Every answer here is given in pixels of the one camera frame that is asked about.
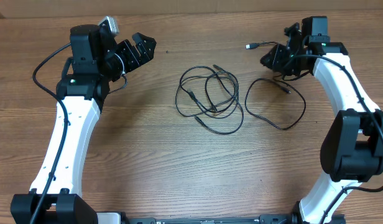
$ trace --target wood grain surface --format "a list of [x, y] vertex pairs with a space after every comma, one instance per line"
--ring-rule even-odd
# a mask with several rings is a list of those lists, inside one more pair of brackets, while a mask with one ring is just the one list
[[[237, 76], [244, 102], [253, 80], [273, 75], [259, 63], [271, 46], [245, 45], [285, 42], [284, 27], [312, 15], [328, 16], [332, 41], [345, 44], [362, 86], [383, 109], [383, 10], [117, 17], [118, 41], [140, 32], [154, 37], [157, 48], [153, 61], [128, 74], [128, 87], [106, 99], [86, 156], [83, 198], [96, 211], [120, 210], [129, 217], [288, 213], [321, 172], [320, 146], [334, 119], [321, 85], [311, 76], [292, 83], [307, 100], [296, 127], [279, 131], [246, 114], [242, 128], [229, 136], [180, 116], [174, 96], [186, 69], [215, 63]], [[71, 27], [100, 19], [0, 19], [0, 223], [14, 223], [12, 196], [27, 193], [54, 125], [55, 100], [34, 85], [32, 71], [69, 41]], [[37, 75], [40, 82], [54, 89], [70, 55], [67, 49], [49, 61]], [[214, 100], [227, 97], [216, 81], [209, 85]], [[202, 100], [202, 86], [195, 81], [187, 88]], [[250, 110], [282, 126], [302, 106], [295, 93], [285, 95], [267, 83], [256, 84], [249, 96]], [[185, 95], [180, 107], [196, 111]], [[229, 119], [204, 122], [231, 130], [240, 118], [236, 111]], [[383, 174], [363, 186], [382, 183]], [[346, 214], [348, 223], [383, 223], [383, 192], [352, 192], [337, 213]]]
[[0, 0], [8, 19], [358, 9], [383, 9], [383, 0]]

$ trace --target black cable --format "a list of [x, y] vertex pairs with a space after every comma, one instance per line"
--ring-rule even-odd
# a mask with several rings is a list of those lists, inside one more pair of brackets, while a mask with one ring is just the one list
[[127, 85], [128, 85], [127, 77], [125, 77], [125, 74], [122, 74], [121, 77], [124, 78], [124, 84], [123, 84], [123, 86], [120, 87], [120, 88], [118, 88], [118, 89], [115, 89], [115, 90], [113, 90], [113, 91], [110, 91], [108, 94], [112, 94], [112, 93], [114, 93], [115, 91], [122, 90], [123, 88], [127, 87]]
[[246, 49], [252, 50], [265, 44], [279, 44], [279, 43], [276, 41], [269, 41], [269, 42], [263, 41], [261, 43], [250, 43], [246, 45]]
[[[290, 78], [290, 79], [287, 79], [287, 80], [282, 78], [282, 80], [285, 81], [285, 82], [295, 81], [295, 80], [298, 80], [298, 79], [300, 79], [300, 78], [303, 78], [304, 76], [308, 75], [309, 73], [310, 73], [310, 71], [307, 71], [307, 72], [302, 73], [301, 75], [299, 75], [299, 76], [297, 76], [297, 77], [295, 77], [295, 78]], [[280, 80], [276, 79], [276, 78], [278, 78], [278, 77], [282, 77], [282, 75], [280, 74], [280, 75], [276, 75], [276, 76], [274, 76], [274, 77], [273, 77], [273, 80], [275, 80], [275, 81], [280, 81]]]
[[[186, 70], [186, 72], [183, 73], [183, 75], [180, 77], [179, 79], [179, 86], [178, 86], [178, 89], [177, 89], [177, 92], [175, 94], [175, 107], [177, 109], [177, 111], [184, 117], [194, 117], [202, 126], [204, 126], [206, 129], [216, 133], [216, 134], [232, 134], [232, 133], [235, 133], [236, 131], [238, 131], [241, 126], [242, 126], [242, 123], [244, 121], [244, 111], [242, 109], [242, 106], [239, 102], [239, 82], [237, 80], [237, 78], [230, 72], [227, 72], [226, 70], [224, 70], [223, 68], [217, 66], [217, 65], [213, 65], [214, 68], [216, 68], [217, 70], [219, 70], [218, 72], [214, 71], [212, 68], [210, 67], [207, 67], [207, 66], [194, 66], [192, 68], [189, 68], [188, 70]], [[194, 69], [197, 69], [197, 68], [204, 68], [204, 69], [208, 69], [209, 71], [212, 72], [211, 75], [208, 75], [208, 76], [201, 76], [201, 75], [195, 75], [195, 76], [192, 76], [192, 77], [187, 77], [187, 78], [184, 78], [184, 76], [191, 70], [194, 70]], [[224, 88], [224, 90], [230, 95], [230, 98], [225, 100], [225, 101], [222, 101], [220, 103], [217, 103], [217, 104], [214, 104], [210, 98], [210, 94], [208, 93], [208, 81], [211, 79], [211, 78], [216, 78], [220, 84], [222, 85], [222, 87]], [[208, 102], [210, 103], [210, 106], [206, 107], [204, 106], [195, 96], [194, 92], [192, 92], [191, 90], [186, 90], [184, 89], [184, 84], [190, 80], [194, 80], [194, 79], [199, 79], [199, 78], [205, 78], [205, 95], [208, 99]], [[231, 83], [233, 84], [233, 88], [234, 88], [234, 91], [233, 91], [233, 94], [230, 93], [230, 91], [225, 87], [225, 85], [223, 84], [222, 80], [230, 80]], [[179, 107], [178, 107], [178, 93], [179, 93], [179, 90], [183, 90], [185, 93], [187, 93], [190, 98], [196, 103], [197, 107], [201, 110], [200, 113], [196, 113], [196, 114], [184, 114], [182, 113], [180, 110], [179, 110]], [[229, 103], [230, 104], [228, 106], [226, 106], [224, 109], [221, 109], [221, 110], [218, 110], [217, 107], [219, 106], [222, 106], [222, 105], [225, 105], [226, 103]], [[236, 102], [233, 110], [225, 115], [225, 116], [218, 116], [219, 114], [225, 112], [226, 110], [228, 110], [231, 105]], [[212, 129], [211, 127], [207, 126], [198, 116], [199, 115], [206, 115], [210, 118], [214, 118], [214, 119], [225, 119], [229, 116], [231, 116], [234, 111], [237, 109], [237, 107], [239, 107], [240, 111], [241, 111], [241, 122], [239, 124], [239, 126], [233, 130], [233, 131], [229, 131], [229, 132], [222, 132], [222, 131], [217, 131], [215, 129]]]
[[[251, 90], [252, 86], [253, 86], [256, 82], [258, 82], [258, 81], [266, 81], [266, 82], [272, 83], [272, 84], [278, 86], [278, 87], [279, 87], [281, 90], [283, 90], [284, 92], [286, 92], [286, 93], [291, 93], [286, 87], [281, 86], [281, 85], [278, 84], [277, 82], [279, 82], [279, 83], [283, 83], [284, 85], [287, 85], [288, 87], [290, 87], [291, 89], [293, 89], [296, 93], [298, 93], [298, 95], [299, 95], [299, 96], [301, 97], [301, 99], [303, 100], [303, 111], [302, 111], [302, 114], [299, 116], [299, 118], [298, 118], [294, 123], [292, 123], [290, 126], [288, 126], [288, 127], [286, 127], [286, 128], [281, 128], [281, 127], [278, 127], [278, 126], [277, 126], [275, 123], [273, 123], [271, 120], [269, 120], [269, 119], [267, 119], [267, 118], [265, 118], [265, 117], [263, 117], [263, 116], [261, 116], [261, 115], [254, 114], [253, 112], [249, 111], [249, 109], [248, 109], [248, 107], [247, 107], [248, 94], [249, 94], [249, 91]], [[301, 120], [301, 118], [302, 118], [303, 115], [305, 114], [305, 110], [306, 110], [306, 101], [305, 101], [305, 98], [302, 96], [302, 94], [301, 94], [297, 89], [295, 89], [292, 85], [290, 85], [290, 84], [288, 84], [288, 83], [286, 83], [286, 82], [283, 82], [283, 81], [281, 81], [281, 80], [276, 80], [276, 79], [273, 81], [273, 80], [270, 80], [270, 79], [268, 79], [268, 78], [258, 78], [258, 79], [256, 79], [255, 81], [253, 81], [253, 83], [251, 83], [251, 85], [249, 86], [248, 91], [247, 91], [247, 94], [246, 94], [246, 99], [245, 99], [245, 101], [244, 101], [244, 106], [246, 107], [246, 110], [247, 110], [247, 112], [248, 112], [249, 114], [255, 116], [256, 118], [259, 118], [259, 119], [262, 119], [262, 120], [268, 122], [268, 123], [271, 124], [273, 127], [277, 128], [277, 129], [279, 129], [279, 130], [283, 130], [283, 131], [285, 131], [285, 130], [288, 130], [288, 129], [292, 128], [293, 126], [295, 126], [295, 125]]]
[[[336, 65], [337, 67], [339, 67], [346, 74], [346, 76], [349, 78], [349, 81], [352, 84], [353, 90], [356, 92], [356, 96], [357, 96], [361, 106], [364, 108], [366, 113], [370, 116], [372, 123], [374, 124], [374, 127], [375, 127], [375, 129], [376, 129], [376, 131], [377, 131], [377, 133], [381, 139], [382, 144], [383, 144], [383, 133], [382, 133], [381, 127], [379, 126], [373, 113], [370, 111], [370, 109], [367, 107], [366, 103], [364, 102], [364, 98], [361, 96], [359, 89], [358, 89], [358, 86], [354, 82], [352, 75], [348, 72], [348, 70], [346, 69], [345, 66], [342, 66], [341, 64], [339, 64], [338, 62], [335, 62], [334, 60], [332, 60], [330, 58], [326, 58], [326, 57], [319, 56], [319, 55], [296, 55], [294, 57], [291, 57], [290, 60], [284, 65], [284, 67], [287, 67], [288, 65], [290, 65], [291, 61], [295, 60], [296, 58], [319, 58], [319, 59], [323, 59], [323, 60], [326, 60], [328, 62], [331, 62], [333, 65]], [[341, 198], [342, 194], [347, 194], [349, 190], [360, 190], [363, 192], [376, 193], [376, 192], [383, 191], [383, 185], [377, 189], [367, 189], [364, 187], [353, 187], [353, 186], [345, 187], [342, 191], [340, 191], [338, 193], [338, 195], [334, 198], [334, 200], [331, 202], [331, 204], [328, 206], [328, 208], [324, 211], [324, 215], [321, 217], [320, 224], [324, 223], [324, 220], [327, 217], [328, 213], [331, 211], [331, 209], [334, 207], [334, 205], [337, 203], [337, 201]]]
[[70, 65], [73, 63], [73, 61], [74, 61], [73, 57], [67, 58], [65, 65], [63, 66], [63, 70], [62, 70], [62, 79], [66, 78], [67, 73], [68, 73], [68, 69], [70, 68]]
[[[302, 40], [302, 49], [305, 47], [305, 44], [306, 44], [306, 41], [308, 40], [308, 38], [310, 37], [310, 35], [306, 35], [303, 40]], [[298, 46], [298, 50], [295, 52], [294, 55], [297, 55], [299, 50], [301, 49], [301, 45]]]
[[57, 167], [57, 164], [59, 162], [59, 158], [60, 158], [60, 154], [62, 153], [62, 150], [63, 150], [63, 145], [65, 143], [65, 140], [66, 140], [66, 134], [67, 134], [67, 127], [68, 127], [68, 115], [67, 115], [67, 110], [66, 110], [66, 107], [65, 105], [63, 104], [62, 100], [56, 95], [54, 94], [52, 91], [50, 91], [48, 88], [44, 87], [41, 83], [39, 83], [37, 81], [37, 72], [38, 70], [45, 64], [49, 61], [49, 59], [51, 59], [53, 56], [55, 56], [56, 54], [58, 54], [59, 52], [61, 52], [62, 50], [66, 49], [67, 47], [69, 47], [71, 44], [68, 43], [66, 45], [64, 45], [63, 47], [60, 47], [58, 50], [56, 50], [54, 53], [52, 53], [51, 55], [49, 55], [45, 60], [43, 60], [38, 66], [37, 68], [35, 68], [33, 74], [32, 74], [32, 79], [34, 81], [34, 83], [40, 87], [41, 89], [43, 89], [43, 91], [46, 91], [47, 93], [49, 93], [49, 95], [53, 96], [60, 104], [60, 106], [62, 107], [62, 110], [63, 110], [63, 114], [64, 114], [64, 125], [63, 125], [63, 134], [62, 134], [62, 139], [60, 140], [60, 144], [59, 144], [59, 148], [58, 148], [58, 151], [56, 153], [56, 157], [55, 157], [55, 160], [53, 161], [53, 164], [52, 164], [52, 169], [50, 170], [49, 172], [49, 175], [48, 175], [48, 180], [47, 180], [47, 184], [45, 185], [45, 188], [44, 188], [44, 191], [42, 192], [41, 194], [41, 198], [40, 200], [38, 201], [38, 204], [37, 204], [37, 207], [34, 211], [34, 214], [32, 215], [31, 217], [31, 220], [30, 220], [30, 224], [34, 224], [36, 219], [38, 218], [38, 214], [40, 212], [40, 209], [41, 209], [41, 206], [42, 206], [42, 203], [44, 202], [44, 198], [46, 197], [47, 195], [47, 192], [48, 192], [48, 189], [50, 187], [50, 184], [52, 183], [52, 179], [54, 178], [54, 174], [55, 174], [55, 171], [56, 171], [56, 167]]

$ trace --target black joint housing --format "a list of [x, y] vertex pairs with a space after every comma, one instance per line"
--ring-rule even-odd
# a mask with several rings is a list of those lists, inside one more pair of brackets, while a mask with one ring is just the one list
[[[29, 224], [41, 194], [15, 194], [11, 213], [16, 224]], [[56, 203], [56, 211], [50, 211]], [[98, 223], [96, 212], [77, 194], [46, 195], [36, 223]]]
[[307, 35], [310, 36], [308, 42], [329, 42], [327, 17], [311, 16], [302, 19], [302, 38]]
[[[383, 111], [374, 116], [383, 133]], [[367, 141], [357, 141], [359, 130]], [[321, 145], [320, 162], [332, 181], [367, 182], [383, 172], [383, 145], [367, 113], [339, 111]]]

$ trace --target black metal base frame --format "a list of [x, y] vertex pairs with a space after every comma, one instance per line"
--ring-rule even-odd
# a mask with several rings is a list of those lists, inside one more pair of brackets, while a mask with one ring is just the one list
[[[247, 218], [130, 218], [128, 222], [127, 224], [298, 224], [297, 219], [289, 214], [260, 215], [259, 217]], [[330, 224], [346, 224], [344, 215], [334, 215]]]

